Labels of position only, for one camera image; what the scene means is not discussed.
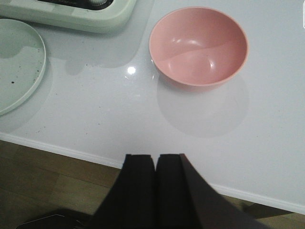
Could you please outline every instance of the white appliance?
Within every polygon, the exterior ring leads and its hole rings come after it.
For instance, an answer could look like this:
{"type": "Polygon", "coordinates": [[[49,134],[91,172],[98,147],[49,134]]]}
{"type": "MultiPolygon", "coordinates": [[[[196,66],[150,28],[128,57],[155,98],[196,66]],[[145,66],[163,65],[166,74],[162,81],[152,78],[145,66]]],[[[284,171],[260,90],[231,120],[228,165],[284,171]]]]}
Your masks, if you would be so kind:
{"type": "Polygon", "coordinates": [[[0,16],[106,33],[123,27],[136,0],[0,0],[0,16]]]}

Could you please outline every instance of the table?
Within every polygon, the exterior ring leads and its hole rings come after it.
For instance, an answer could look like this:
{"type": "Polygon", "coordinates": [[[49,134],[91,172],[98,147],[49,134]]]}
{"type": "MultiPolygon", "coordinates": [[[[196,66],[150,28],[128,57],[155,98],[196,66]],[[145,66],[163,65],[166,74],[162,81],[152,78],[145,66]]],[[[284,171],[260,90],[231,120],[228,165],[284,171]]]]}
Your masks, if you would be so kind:
{"type": "Polygon", "coordinates": [[[185,153],[221,194],[305,214],[303,17],[300,0],[139,0],[117,34],[30,23],[46,74],[0,116],[0,139],[113,167],[125,154],[185,153]],[[154,24],[186,6],[225,12],[249,39],[243,69],[209,92],[168,84],[150,59],[154,24]]]}

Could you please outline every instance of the floor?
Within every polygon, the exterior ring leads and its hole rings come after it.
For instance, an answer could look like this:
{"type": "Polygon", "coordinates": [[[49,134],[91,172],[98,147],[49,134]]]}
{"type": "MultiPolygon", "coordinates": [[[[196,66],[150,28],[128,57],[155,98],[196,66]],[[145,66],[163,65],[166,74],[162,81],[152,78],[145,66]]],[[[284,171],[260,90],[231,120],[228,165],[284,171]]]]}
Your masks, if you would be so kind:
{"type": "MultiPolygon", "coordinates": [[[[59,208],[93,214],[120,170],[0,141],[0,228],[59,208]]],[[[250,202],[225,197],[241,209],[250,202]]],[[[305,229],[305,216],[260,219],[274,229],[305,229]]]]}

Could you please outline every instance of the bowl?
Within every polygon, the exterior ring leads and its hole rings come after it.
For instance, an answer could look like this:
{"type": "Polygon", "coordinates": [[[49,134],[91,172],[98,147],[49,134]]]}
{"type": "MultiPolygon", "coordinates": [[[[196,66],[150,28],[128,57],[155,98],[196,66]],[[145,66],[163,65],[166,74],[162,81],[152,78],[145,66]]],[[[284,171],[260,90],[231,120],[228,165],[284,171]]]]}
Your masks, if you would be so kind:
{"type": "Polygon", "coordinates": [[[208,87],[228,81],[242,68],[248,42],[230,16],[206,7],[186,7],[156,23],[149,51],[156,68],[171,80],[208,87]]]}

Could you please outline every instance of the light green plate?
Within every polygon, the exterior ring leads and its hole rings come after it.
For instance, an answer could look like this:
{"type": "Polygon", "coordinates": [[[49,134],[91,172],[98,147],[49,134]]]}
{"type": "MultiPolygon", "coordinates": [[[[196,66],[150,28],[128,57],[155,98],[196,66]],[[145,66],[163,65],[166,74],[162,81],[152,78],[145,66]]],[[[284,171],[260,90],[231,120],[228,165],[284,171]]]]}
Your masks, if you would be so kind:
{"type": "Polygon", "coordinates": [[[46,50],[28,24],[0,19],[0,115],[22,104],[44,75],[46,50]]]}

